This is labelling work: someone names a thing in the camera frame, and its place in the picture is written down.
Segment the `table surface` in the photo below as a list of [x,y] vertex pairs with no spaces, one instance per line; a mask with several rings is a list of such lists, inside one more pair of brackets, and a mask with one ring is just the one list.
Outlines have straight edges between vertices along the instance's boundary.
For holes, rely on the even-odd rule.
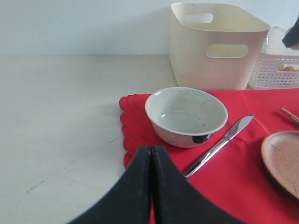
[[63,224],[124,172],[119,99],[176,86],[160,56],[0,57],[0,223]]

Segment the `bowl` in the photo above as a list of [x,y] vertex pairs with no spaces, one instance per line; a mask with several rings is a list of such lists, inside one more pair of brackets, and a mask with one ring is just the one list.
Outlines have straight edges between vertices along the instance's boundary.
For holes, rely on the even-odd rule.
[[207,142],[227,119],[225,105],[211,94],[188,87],[159,90],[145,112],[157,135],[170,145],[190,148]]

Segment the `knife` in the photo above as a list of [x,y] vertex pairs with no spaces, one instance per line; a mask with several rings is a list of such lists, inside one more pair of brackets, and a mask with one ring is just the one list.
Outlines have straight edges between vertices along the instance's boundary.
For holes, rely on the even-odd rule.
[[208,162],[220,149],[222,149],[230,140],[232,140],[241,130],[244,129],[255,117],[255,114],[249,114],[238,120],[215,146],[197,160],[185,173],[185,178],[191,177],[206,162]]

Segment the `plastic basket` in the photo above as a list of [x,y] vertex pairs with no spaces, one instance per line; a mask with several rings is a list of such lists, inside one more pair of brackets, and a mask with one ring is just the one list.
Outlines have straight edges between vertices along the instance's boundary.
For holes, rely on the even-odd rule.
[[268,33],[267,51],[256,60],[248,86],[252,89],[282,89],[299,87],[299,71],[279,71],[284,65],[299,69],[299,51],[288,49],[282,39],[286,30],[272,27]]
[[245,89],[270,28],[232,5],[171,4],[169,57],[178,86]]

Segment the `red placemat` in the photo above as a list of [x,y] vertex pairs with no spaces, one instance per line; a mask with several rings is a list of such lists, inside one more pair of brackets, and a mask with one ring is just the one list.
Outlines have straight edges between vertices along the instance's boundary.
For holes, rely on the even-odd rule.
[[162,141],[147,118],[144,105],[149,95],[129,95],[120,99],[127,150],[127,167],[139,146],[166,146],[179,170],[185,170],[219,141],[242,116],[255,113],[254,120],[189,182],[211,202],[249,224],[298,224],[299,204],[270,179],[261,158],[262,140],[270,133],[298,130],[280,109],[299,114],[299,89],[212,91],[228,110],[226,125],[204,145],[182,149]]

